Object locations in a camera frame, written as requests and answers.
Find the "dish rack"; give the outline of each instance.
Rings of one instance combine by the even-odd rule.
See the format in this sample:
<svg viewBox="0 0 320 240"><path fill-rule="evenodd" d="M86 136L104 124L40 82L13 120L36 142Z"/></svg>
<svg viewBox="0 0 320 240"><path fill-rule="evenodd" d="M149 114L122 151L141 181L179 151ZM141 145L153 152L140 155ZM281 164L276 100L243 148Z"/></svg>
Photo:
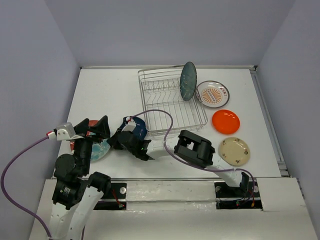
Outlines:
<svg viewBox="0 0 320 240"><path fill-rule="evenodd" d="M208 122L203 106L195 96L184 101L180 94L180 76L184 65L149 68L138 71L143 111L160 109L173 118L170 133L181 130L197 131ZM149 135L164 135L171 119L163 112L151 111L144 114Z"/></svg>

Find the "dark green plate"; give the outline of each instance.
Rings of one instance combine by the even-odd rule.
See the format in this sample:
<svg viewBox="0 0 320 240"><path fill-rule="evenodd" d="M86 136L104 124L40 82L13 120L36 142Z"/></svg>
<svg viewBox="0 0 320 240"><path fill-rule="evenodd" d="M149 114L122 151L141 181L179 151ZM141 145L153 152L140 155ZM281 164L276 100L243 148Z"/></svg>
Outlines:
<svg viewBox="0 0 320 240"><path fill-rule="evenodd" d="M192 99L197 86L197 70L195 65L188 61L181 72L180 76L180 93L184 101Z"/></svg>

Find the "orange plate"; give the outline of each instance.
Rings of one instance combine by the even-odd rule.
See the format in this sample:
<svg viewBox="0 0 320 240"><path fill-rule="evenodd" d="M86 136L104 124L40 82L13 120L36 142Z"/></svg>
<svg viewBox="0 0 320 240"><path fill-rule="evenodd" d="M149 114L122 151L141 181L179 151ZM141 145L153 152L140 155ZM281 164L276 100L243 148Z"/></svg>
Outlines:
<svg viewBox="0 0 320 240"><path fill-rule="evenodd" d="M219 133L234 134L240 127L240 120L234 112L222 109L213 114L212 124Z"/></svg>

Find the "metal wire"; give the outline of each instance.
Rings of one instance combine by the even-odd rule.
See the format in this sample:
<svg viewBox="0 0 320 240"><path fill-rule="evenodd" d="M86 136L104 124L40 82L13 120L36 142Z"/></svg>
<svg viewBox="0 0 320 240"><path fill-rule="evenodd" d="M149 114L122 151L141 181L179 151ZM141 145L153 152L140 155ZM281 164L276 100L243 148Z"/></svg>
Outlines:
<svg viewBox="0 0 320 240"><path fill-rule="evenodd" d="M170 133L181 130L197 131L208 122L203 106L192 97L184 101L180 93L180 75L183 65L166 68L143 69L138 72L143 111L160 109L173 117ZM159 112L144 114L145 123L151 136L164 135L170 119Z"/></svg>

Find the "wire dish rack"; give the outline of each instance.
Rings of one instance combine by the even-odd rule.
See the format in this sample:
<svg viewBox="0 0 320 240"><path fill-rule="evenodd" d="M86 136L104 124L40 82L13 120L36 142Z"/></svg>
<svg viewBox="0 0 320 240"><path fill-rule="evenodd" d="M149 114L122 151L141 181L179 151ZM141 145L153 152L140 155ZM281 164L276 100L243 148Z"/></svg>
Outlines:
<svg viewBox="0 0 320 240"><path fill-rule="evenodd" d="M170 133L181 130L197 131L208 122L203 106L195 96L184 101L180 94L180 76L184 65L164 68L149 68L138 71L143 110L164 110L173 118ZM163 135L171 119L163 112L151 111L144 114L149 135Z"/></svg>

